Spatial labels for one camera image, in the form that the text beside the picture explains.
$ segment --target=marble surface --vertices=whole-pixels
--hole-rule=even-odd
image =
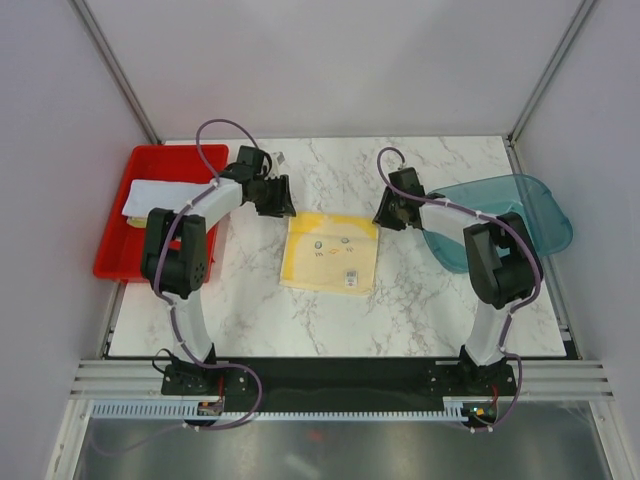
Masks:
[[[229,144],[235,159],[239,141]],[[401,149],[428,191],[511,173],[499,137],[318,138],[260,141],[282,152],[298,211],[373,217],[383,183],[375,157]],[[399,161],[385,158],[388,169]],[[252,205],[221,222],[212,280],[202,288],[207,331],[224,356],[448,356],[468,337],[477,297],[467,275],[447,272],[419,231],[382,229],[369,297],[279,285],[286,219],[257,217]],[[167,311],[148,285],[125,291],[110,354],[154,355],[171,347]],[[546,288],[518,312],[507,341],[521,355],[564,355]]]

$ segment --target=white wall panel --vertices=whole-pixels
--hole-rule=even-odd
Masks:
[[[171,139],[506,133],[579,0],[88,3]]]
[[[109,282],[91,273],[144,137],[65,0],[0,15],[0,477],[43,478]]]
[[[640,3],[600,2],[519,148],[573,223],[560,276],[640,447]]]

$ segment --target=red tray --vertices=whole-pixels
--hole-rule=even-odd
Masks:
[[[202,149],[216,170],[224,169],[229,156],[229,148],[226,145],[204,145]],[[136,179],[208,183],[211,180],[211,172],[202,163],[195,146],[136,147],[131,152],[131,158],[122,176],[93,266],[93,274],[98,278],[123,282],[145,281],[140,273],[145,229],[128,225],[126,217],[122,215],[131,182]],[[207,235],[207,250],[211,263],[216,230],[217,227],[213,227]],[[207,269],[207,281],[211,275],[210,267],[211,265]]]

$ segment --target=teal plastic tray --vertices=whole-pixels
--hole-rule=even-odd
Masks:
[[[524,219],[538,256],[544,257],[567,248],[573,228],[551,194],[551,190],[529,175],[505,175],[461,183],[433,190],[452,202],[473,210],[503,215],[516,212]],[[424,239],[444,268],[454,273],[469,271],[462,245],[423,225]]]

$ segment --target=sticker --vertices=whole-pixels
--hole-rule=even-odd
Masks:
[[[344,286],[345,287],[357,287],[358,286],[358,272],[356,270],[349,270],[344,274]]]

